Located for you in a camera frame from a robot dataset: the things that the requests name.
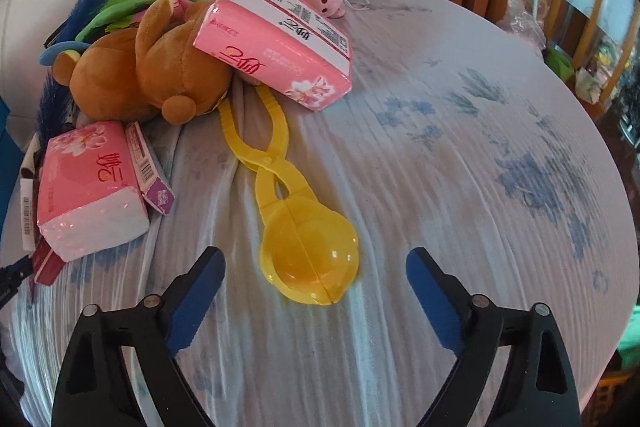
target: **blue plush ear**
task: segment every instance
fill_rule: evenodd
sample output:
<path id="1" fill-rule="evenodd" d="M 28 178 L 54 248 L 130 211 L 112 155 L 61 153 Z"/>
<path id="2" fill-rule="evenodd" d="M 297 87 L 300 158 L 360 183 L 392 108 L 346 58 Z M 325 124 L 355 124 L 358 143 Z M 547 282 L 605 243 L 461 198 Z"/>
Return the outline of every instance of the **blue plush ear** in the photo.
<path id="1" fill-rule="evenodd" d="M 73 50 L 82 54 L 90 44 L 86 42 L 76 42 L 76 41 L 65 41 L 58 42 L 57 44 L 53 44 L 46 50 L 42 52 L 38 61 L 41 66 L 53 66 L 53 62 L 56 60 L 56 57 L 60 55 L 62 52 L 66 52 L 67 50 Z"/>

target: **purple and white box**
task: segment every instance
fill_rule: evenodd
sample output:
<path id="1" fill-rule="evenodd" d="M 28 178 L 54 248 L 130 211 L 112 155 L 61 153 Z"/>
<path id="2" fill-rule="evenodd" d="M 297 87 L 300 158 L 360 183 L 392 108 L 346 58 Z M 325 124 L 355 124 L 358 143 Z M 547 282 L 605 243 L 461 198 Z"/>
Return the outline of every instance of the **purple and white box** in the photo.
<path id="1" fill-rule="evenodd" d="M 166 216 L 174 204 L 175 195 L 162 171 L 158 157 L 138 122 L 127 125 L 126 134 L 142 197 Z"/>

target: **red printed logo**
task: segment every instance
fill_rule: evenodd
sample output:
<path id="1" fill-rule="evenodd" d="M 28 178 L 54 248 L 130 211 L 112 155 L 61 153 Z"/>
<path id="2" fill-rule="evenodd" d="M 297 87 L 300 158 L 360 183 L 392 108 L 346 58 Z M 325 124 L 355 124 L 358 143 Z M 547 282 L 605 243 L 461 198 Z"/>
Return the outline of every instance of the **red printed logo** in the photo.
<path id="1" fill-rule="evenodd" d="M 121 182 L 122 181 L 122 161 L 120 154 L 117 152 L 98 156 L 95 161 L 100 169 L 98 170 L 98 179 L 101 182 Z"/>
<path id="2" fill-rule="evenodd" d="M 229 63 L 237 70 L 244 71 L 247 74 L 255 74 L 261 66 L 264 66 L 257 58 L 245 57 L 244 52 L 235 46 L 227 46 L 222 56 L 227 58 Z"/>

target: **blue feather duster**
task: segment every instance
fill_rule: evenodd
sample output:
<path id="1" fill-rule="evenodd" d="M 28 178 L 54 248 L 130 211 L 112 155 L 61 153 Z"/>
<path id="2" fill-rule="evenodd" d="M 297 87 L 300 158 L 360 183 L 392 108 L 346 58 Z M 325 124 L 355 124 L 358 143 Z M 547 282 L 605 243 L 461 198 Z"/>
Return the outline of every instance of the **blue feather duster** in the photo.
<path id="1" fill-rule="evenodd" d="M 74 40 L 76 35 L 98 15 L 107 1 L 78 0 L 62 31 L 52 43 Z M 46 147 L 51 138 L 63 133 L 70 103 L 69 88 L 57 83 L 50 73 L 47 74 L 36 117 L 36 131 L 42 149 Z"/>

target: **orange basket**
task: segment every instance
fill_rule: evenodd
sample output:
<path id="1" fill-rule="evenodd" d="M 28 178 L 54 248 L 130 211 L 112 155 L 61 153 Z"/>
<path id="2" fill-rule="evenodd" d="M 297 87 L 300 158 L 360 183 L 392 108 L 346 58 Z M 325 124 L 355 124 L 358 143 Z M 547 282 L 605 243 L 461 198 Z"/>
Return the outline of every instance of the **orange basket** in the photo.
<path id="1" fill-rule="evenodd" d="M 617 371 L 603 375 L 582 413 L 582 425 L 584 427 L 598 426 L 600 419 L 609 410 L 619 391 L 632 375 L 633 371 Z"/>

